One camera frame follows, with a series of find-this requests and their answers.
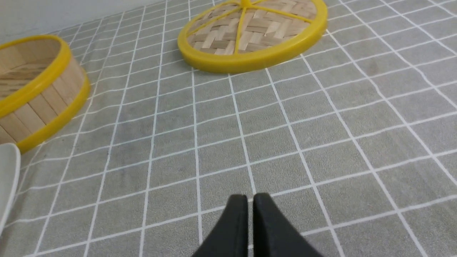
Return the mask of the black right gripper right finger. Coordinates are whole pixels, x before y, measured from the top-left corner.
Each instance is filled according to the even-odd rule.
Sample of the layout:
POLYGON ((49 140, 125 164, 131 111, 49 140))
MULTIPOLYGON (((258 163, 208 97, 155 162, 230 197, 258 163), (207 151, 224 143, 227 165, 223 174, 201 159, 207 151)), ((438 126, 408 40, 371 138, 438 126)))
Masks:
POLYGON ((253 198, 253 255, 255 257, 321 257, 292 226, 267 193, 253 198))

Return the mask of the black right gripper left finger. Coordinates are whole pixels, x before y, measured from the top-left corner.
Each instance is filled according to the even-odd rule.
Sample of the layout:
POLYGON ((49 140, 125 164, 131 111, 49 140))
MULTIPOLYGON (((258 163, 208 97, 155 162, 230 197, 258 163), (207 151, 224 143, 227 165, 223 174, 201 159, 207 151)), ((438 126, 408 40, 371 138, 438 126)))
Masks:
POLYGON ((246 257, 248 255, 248 200, 233 194, 216 225, 193 257, 246 257))

